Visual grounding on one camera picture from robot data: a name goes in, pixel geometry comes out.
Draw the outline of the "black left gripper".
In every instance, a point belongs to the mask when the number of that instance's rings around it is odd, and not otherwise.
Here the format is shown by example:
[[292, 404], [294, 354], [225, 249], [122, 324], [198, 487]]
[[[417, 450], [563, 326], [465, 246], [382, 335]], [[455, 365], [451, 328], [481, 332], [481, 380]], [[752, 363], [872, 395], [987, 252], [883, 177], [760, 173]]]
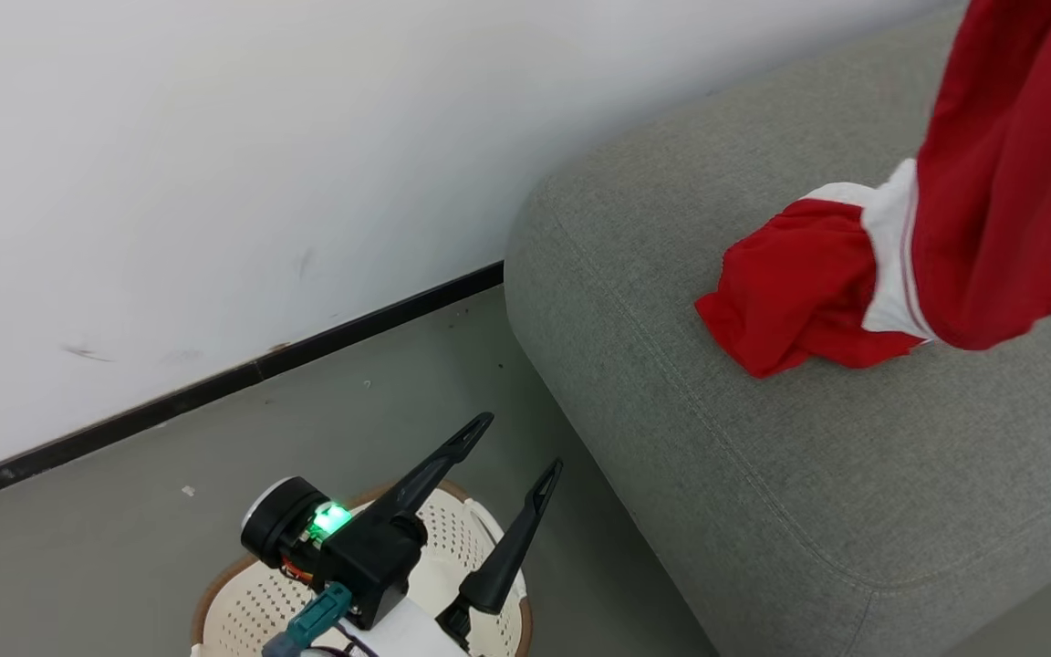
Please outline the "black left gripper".
[[[370, 506], [353, 512], [293, 475], [252, 504], [241, 527], [243, 548], [314, 593], [343, 586], [347, 619], [370, 631], [408, 593], [427, 542], [421, 505], [485, 436], [494, 420], [479, 412]], [[526, 492], [522, 510], [485, 563], [463, 578], [453, 601], [435, 617], [445, 635], [470, 649], [471, 612], [500, 614], [541, 523], [564, 463], [556, 458]]]

